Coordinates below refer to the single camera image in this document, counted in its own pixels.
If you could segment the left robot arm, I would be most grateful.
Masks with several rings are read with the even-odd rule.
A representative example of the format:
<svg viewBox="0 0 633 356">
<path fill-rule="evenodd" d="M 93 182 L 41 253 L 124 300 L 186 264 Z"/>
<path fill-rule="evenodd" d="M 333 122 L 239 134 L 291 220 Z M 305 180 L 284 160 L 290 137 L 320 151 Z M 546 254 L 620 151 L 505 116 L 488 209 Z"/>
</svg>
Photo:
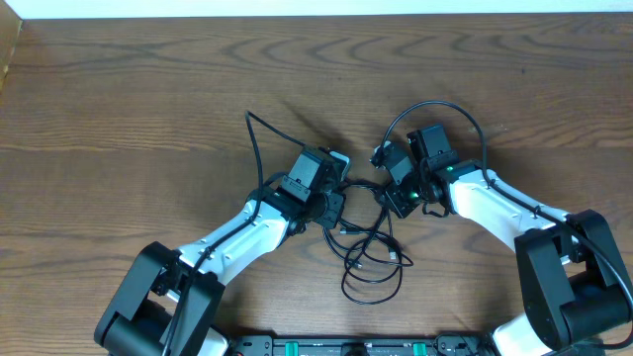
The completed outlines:
<svg viewBox="0 0 633 356">
<path fill-rule="evenodd" d="M 243 209 L 207 236 L 170 249 L 154 241 L 136 257 L 94 331 L 111 355 L 225 355 L 227 338 L 213 326 L 226 285 L 260 256 L 340 219 L 337 188 L 347 156 L 306 146 L 292 169 L 252 191 Z"/>
</svg>

